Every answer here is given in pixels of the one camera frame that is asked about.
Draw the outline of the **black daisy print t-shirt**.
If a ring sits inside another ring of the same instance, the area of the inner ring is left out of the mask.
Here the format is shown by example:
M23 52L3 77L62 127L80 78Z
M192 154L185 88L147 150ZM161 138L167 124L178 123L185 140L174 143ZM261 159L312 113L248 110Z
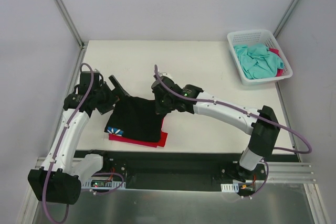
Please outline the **black daisy print t-shirt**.
M115 104L104 131L136 141L157 143L164 115L156 113L155 101L125 97Z

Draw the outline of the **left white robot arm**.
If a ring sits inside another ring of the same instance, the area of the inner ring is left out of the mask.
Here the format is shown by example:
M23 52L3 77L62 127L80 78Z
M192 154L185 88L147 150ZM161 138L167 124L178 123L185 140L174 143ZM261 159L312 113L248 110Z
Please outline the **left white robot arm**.
M79 84L64 100L61 125L53 145L39 169L32 169L28 182L39 201L73 205L81 186L92 175L106 176L111 164L105 151L90 150L77 165L72 161L81 134L94 110L106 114L120 99L129 94L117 81L109 77L110 89L101 73L84 71Z

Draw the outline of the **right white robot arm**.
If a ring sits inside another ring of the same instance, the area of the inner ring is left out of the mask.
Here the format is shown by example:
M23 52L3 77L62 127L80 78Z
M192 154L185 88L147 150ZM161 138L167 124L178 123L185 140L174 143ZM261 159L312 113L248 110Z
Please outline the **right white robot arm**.
M230 178L245 182L255 173L258 163L272 154L280 132L272 108L263 106L258 110L216 100L200 87L187 84L181 88L167 76L155 78L151 89L158 114L166 115L177 110L209 116L250 136L238 163L228 165L225 169Z

